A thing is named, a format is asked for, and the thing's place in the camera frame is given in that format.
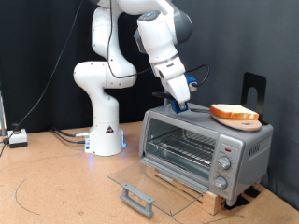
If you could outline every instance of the cable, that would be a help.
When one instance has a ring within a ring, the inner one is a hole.
[[[190,72],[196,71],[196,70],[198,70],[198,69],[200,69],[200,68],[202,68],[202,67],[206,67],[206,69],[207,69],[206,77],[204,78],[204,80],[203,80],[200,84],[195,84],[195,83],[193,83],[192,85],[193,85],[194,87],[200,87],[201,85],[203,85],[203,84],[206,82],[206,79],[208,78],[208,76],[209,76],[209,71],[210,71],[210,70],[209,70],[209,66],[206,65],[206,64],[203,64],[203,65],[200,65],[200,66],[197,67],[197,68],[194,68],[194,69],[192,69],[192,70],[186,71],[186,73],[190,73]]]
[[[73,141],[70,141],[66,138],[63,138],[61,135],[59,135],[56,131],[54,130],[50,130],[50,131],[53,131],[54,133],[56,133],[59,137],[61,137],[62,139],[64,139],[66,142],[69,142],[69,143],[75,143],[75,144],[85,144],[85,141],[77,141],[77,142],[73,142]]]
[[[65,135],[65,136],[67,136],[67,137],[76,137],[75,134],[72,134],[72,133],[64,133],[63,131],[61,131],[61,130],[55,128],[55,127],[51,127],[50,131],[56,131],[56,132],[61,133],[61,134]]]
[[[107,63],[108,63],[108,67],[110,69],[110,72],[112,74],[113,77],[115,78],[126,78],[126,77],[134,77],[134,76],[138,76],[138,75],[141,75],[143,73],[146,73],[148,71],[151,71],[152,69],[149,68],[149,69],[146,69],[142,72],[139,72],[139,73],[136,73],[136,74],[132,74],[132,75],[129,75],[129,76],[125,76],[125,77],[117,77],[113,74],[112,72],[112,69],[110,67],[110,63],[109,63],[109,49],[110,49],[110,41],[111,41],[111,37],[112,37],[112,32],[113,32],[113,20],[112,20],[112,1],[110,0],[110,19],[111,19],[111,31],[110,31],[110,37],[109,37],[109,40],[108,40],[108,46],[107,46]]]
[[[46,85],[46,88],[45,88],[44,91],[42,92],[42,94],[41,94],[41,96],[39,97],[39,99],[38,99],[38,101],[36,102],[36,104],[31,108],[31,110],[29,110],[29,112],[26,114],[26,116],[19,122],[19,125],[13,130],[13,132],[12,132],[12,134],[10,135],[10,137],[8,138],[8,140],[9,140],[9,139],[11,138],[11,136],[16,132],[16,130],[20,127],[20,125],[27,119],[27,117],[28,117],[28,116],[31,114],[31,112],[37,107],[37,105],[39,104],[39,102],[41,101],[41,99],[44,97],[45,92],[46,92],[46,90],[48,89],[48,86],[49,86],[49,84],[50,84],[50,82],[51,82],[51,80],[52,80],[52,78],[53,78],[53,75],[54,75],[54,73],[56,72],[56,68],[57,68],[57,66],[58,66],[58,63],[59,63],[59,61],[60,61],[60,59],[61,59],[61,57],[62,57],[62,55],[63,55],[63,53],[64,53],[64,50],[65,50],[66,45],[67,45],[67,43],[68,43],[69,37],[71,36],[71,33],[72,33],[73,29],[74,29],[74,26],[75,26],[75,23],[76,23],[76,20],[77,20],[77,17],[78,17],[78,12],[79,12],[79,10],[81,9],[81,6],[82,6],[83,1],[84,1],[84,0],[81,1],[80,5],[79,5],[79,7],[78,7],[78,9],[77,9],[77,13],[76,13],[76,16],[75,16],[75,18],[74,18],[74,22],[73,22],[73,24],[72,24],[72,27],[71,27],[69,33],[68,33],[67,39],[66,39],[65,44],[64,44],[64,47],[63,47],[63,50],[62,50],[62,52],[60,53],[60,55],[59,55],[59,57],[58,57],[57,63],[55,64],[54,70],[53,70],[53,72],[52,72],[52,74],[51,74],[51,76],[50,76],[50,78],[49,78],[49,81],[48,81],[48,83],[47,83],[47,85]],[[2,148],[2,150],[1,150],[1,153],[0,153],[0,157],[2,156],[2,153],[3,153],[4,148],[6,147],[6,145],[7,145],[7,143],[4,143],[3,148]]]

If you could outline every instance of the orange bread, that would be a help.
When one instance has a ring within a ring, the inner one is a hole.
[[[242,105],[211,105],[210,112],[227,119],[258,119],[259,114]]]

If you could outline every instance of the table surface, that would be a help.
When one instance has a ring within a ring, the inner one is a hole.
[[[107,176],[139,160],[141,127],[121,124],[128,146],[111,157],[87,154],[53,133],[28,134],[28,147],[7,147],[0,159],[0,223],[299,223],[298,211],[261,185],[256,199],[245,196],[250,204],[215,216],[193,204],[173,217],[155,207],[153,217],[138,213]]]

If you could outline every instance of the oven dial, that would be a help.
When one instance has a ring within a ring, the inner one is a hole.
[[[223,170],[228,170],[231,167],[231,161],[227,157],[221,157],[218,159],[218,165]]]
[[[216,186],[219,189],[226,189],[227,182],[226,182],[226,179],[224,179],[222,176],[219,176],[219,177],[216,178],[213,185]]]

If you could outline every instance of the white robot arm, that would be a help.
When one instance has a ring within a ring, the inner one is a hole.
[[[132,15],[147,13],[137,21],[136,42],[141,52],[148,53],[154,75],[161,79],[181,109],[190,99],[190,92],[184,76],[184,65],[174,45],[189,39],[192,23],[186,14],[168,0],[90,1],[99,6],[93,15],[93,50],[106,58],[107,62],[79,63],[74,78],[89,94],[93,105],[93,126],[89,137],[85,139],[85,151],[110,156],[121,152],[122,136],[119,103],[107,95],[104,89],[128,88],[136,81],[136,76],[131,76],[136,73],[135,68],[120,51],[118,17],[123,11]]]

